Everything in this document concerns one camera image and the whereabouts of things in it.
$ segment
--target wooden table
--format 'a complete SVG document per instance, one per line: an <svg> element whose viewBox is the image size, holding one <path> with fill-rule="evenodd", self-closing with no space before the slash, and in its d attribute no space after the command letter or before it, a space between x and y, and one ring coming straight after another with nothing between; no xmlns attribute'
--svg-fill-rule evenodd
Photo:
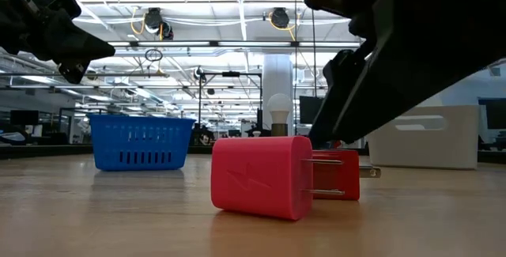
<svg viewBox="0 0 506 257"><path fill-rule="evenodd" d="M93 157L0 161L0 256L504 256L506 168L384 168L360 202L298 222L221 212L210 157L100 172Z"/></svg>

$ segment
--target light bulb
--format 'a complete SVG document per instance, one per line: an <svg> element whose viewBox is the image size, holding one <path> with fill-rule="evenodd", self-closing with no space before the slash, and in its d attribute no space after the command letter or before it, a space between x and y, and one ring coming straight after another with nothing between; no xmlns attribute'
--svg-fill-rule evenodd
<svg viewBox="0 0 506 257"><path fill-rule="evenodd" d="M282 93L272 96L267 103L273 123L286 123L289 113L292 111L292 100Z"/></svg>

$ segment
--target blue basket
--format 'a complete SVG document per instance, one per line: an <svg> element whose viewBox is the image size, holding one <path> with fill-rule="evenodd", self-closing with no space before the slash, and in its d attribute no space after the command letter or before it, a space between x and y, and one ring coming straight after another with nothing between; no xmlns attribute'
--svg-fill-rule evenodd
<svg viewBox="0 0 506 257"><path fill-rule="evenodd" d="M105 171L184 166L193 119L91 115L95 166Z"/></svg>

